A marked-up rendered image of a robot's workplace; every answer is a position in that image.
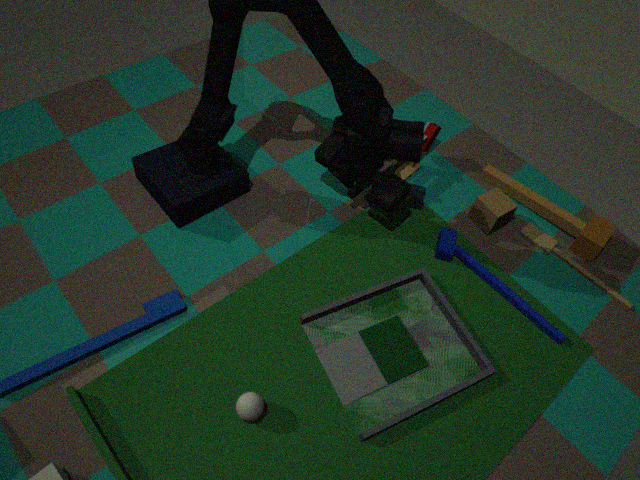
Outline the brown cube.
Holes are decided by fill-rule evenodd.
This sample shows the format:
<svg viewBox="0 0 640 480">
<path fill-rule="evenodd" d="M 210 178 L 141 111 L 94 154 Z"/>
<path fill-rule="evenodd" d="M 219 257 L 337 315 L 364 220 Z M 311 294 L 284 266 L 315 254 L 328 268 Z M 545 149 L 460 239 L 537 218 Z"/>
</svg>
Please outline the brown cube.
<svg viewBox="0 0 640 480">
<path fill-rule="evenodd" d="M 496 187 L 476 198 L 467 217 L 488 236 L 507 225 L 517 207 L 512 199 Z"/>
</svg>

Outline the red golf putter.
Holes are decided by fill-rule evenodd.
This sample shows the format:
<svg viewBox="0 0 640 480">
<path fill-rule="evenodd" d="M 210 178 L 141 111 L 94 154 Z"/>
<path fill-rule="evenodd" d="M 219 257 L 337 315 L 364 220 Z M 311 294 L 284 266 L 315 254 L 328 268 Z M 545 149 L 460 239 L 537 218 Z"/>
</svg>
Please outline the red golf putter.
<svg viewBox="0 0 640 480">
<path fill-rule="evenodd" d="M 438 126 L 437 124 L 433 122 L 427 122 L 423 131 L 424 137 L 423 137 L 422 152 L 427 152 L 429 150 L 429 148 L 431 147 L 432 143 L 434 142 L 440 130 L 441 130 L 441 127 Z M 392 163 L 396 160 L 397 159 L 388 159 L 387 161 L 384 162 L 384 165 L 380 169 L 377 169 L 377 171 L 380 172 L 381 174 L 388 172 L 392 167 Z M 400 162 L 402 160 L 397 160 L 397 161 Z M 371 184 L 372 183 L 370 183 L 368 186 L 370 186 Z M 368 186 L 365 185 L 364 183 L 362 185 L 356 183 L 354 186 L 352 186 L 348 190 L 347 195 L 353 199 L 355 196 L 361 193 Z"/>
</svg>

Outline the white golf ball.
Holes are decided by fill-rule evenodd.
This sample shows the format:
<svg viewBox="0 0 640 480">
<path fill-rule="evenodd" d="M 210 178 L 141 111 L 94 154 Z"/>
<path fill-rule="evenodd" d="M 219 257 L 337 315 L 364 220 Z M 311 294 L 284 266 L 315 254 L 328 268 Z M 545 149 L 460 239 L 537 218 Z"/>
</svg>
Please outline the white golf ball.
<svg viewBox="0 0 640 480">
<path fill-rule="evenodd" d="M 237 415 L 246 422 L 254 422 L 262 417 L 265 411 L 264 399 L 255 392 L 241 395 L 236 402 Z"/>
</svg>

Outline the green putting mat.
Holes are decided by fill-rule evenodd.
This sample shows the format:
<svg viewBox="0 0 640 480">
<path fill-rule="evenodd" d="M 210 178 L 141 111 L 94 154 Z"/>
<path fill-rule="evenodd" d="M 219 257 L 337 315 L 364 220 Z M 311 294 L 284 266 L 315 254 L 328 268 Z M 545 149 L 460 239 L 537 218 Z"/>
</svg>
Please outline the green putting mat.
<svg viewBox="0 0 640 480">
<path fill-rule="evenodd" d="M 410 194 L 376 204 L 77 389 L 129 480 L 485 480 L 593 347 L 457 231 L 559 345 L 455 255 Z M 361 442 L 300 314 L 425 267 L 496 372 Z M 248 392 L 260 419 L 236 412 Z M 347 414 L 348 409 L 348 414 Z"/>
</svg>

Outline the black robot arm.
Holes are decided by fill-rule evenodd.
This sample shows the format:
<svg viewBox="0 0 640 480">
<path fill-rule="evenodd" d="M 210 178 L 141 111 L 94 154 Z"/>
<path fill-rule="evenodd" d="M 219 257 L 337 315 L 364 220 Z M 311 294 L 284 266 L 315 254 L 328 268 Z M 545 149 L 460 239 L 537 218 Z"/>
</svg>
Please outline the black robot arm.
<svg viewBox="0 0 640 480">
<path fill-rule="evenodd" d="M 230 103 L 228 93 L 249 10 L 287 15 L 328 75 L 342 113 L 331 135 L 344 137 L 349 158 L 369 160 L 379 145 L 378 169 L 387 158 L 420 161 L 425 123 L 393 119 L 382 85 L 355 60 L 317 0 L 208 0 L 208 6 L 213 26 L 201 98 L 175 142 L 184 154 L 181 170 L 202 182 L 224 168 L 217 144 L 235 122 L 238 105 Z"/>
</svg>

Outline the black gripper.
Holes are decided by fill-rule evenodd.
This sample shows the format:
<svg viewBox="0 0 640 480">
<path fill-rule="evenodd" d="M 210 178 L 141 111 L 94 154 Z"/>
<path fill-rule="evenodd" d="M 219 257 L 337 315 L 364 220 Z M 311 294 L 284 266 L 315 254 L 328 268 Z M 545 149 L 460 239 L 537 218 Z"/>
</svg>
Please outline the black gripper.
<svg viewBox="0 0 640 480">
<path fill-rule="evenodd" d="M 315 160 L 328 167 L 328 171 L 348 189 L 354 186 L 354 181 L 367 186 L 372 183 L 372 189 L 364 196 L 370 205 L 374 203 L 386 212 L 393 212 L 410 194 L 408 182 L 396 174 L 390 176 L 377 171 L 378 155 L 382 152 L 379 145 L 376 155 L 366 161 L 349 158 L 344 149 L 344 139 L 330 135 L 316 148 Z"/>
</svg>

